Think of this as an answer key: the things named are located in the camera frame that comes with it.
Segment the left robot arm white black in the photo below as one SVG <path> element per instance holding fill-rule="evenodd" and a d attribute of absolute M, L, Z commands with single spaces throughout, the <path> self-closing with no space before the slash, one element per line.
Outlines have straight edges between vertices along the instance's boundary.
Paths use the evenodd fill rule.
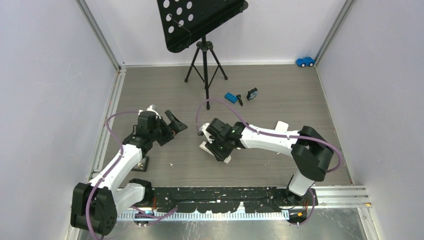
<path fill-rule="evenodd" d="M 134 204 L 148 207 L 154 199 L 152 184 L 141 179 L 131 180 L 119 189 L 128 173 L 148 161 L 147 153 L 157 142 L 160 146 L 173 140 L 187 129 L 170 110 L 165 111 L 166 123 L 154 105 L 137 111 L 137 123 L 131 133 L 120 142 L 117 154 L 97 176 L 89 182 L 79 182 L 73 189 L 70 225 L 86 230 L 94 240 L 102 240 L 113 230 L 118 215 Z"/>

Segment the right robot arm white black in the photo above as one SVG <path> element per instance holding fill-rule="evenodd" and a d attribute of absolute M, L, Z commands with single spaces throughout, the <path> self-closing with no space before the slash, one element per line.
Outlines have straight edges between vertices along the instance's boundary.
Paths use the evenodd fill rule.
<path fill-rule="evenodd" d="M 285 190 L 291 205 L 299 205 L 308 189 L 325 179 L 335 152 L 314 128 L 289 131 L 282 121 L 276 129 L 267 129 L 240 121 L 229 125 L 214 118 L 199 129 L 199 135 L 206 137 L 201 148 L 220 162 L 229 162 L 234 149 L 262 149 L 292 157 L 297 172 Z"/>

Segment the white remote control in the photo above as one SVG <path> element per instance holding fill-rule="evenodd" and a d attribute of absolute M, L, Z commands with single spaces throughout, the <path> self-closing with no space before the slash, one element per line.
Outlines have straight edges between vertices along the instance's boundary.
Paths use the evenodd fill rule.
<path fill-rule="evenodd" d="M 214 158 L 218 162 L 223 162 L 228 164 L 232 159 L 231 157 L 232 149 L 224 149 L 223 147 L 219 146 L 217 143 L 210 143 L 210 142 L 203 141 L 199 145 L 199 147 L 202 150 L 209 153 L 210 155 L 214 156 Z"/>

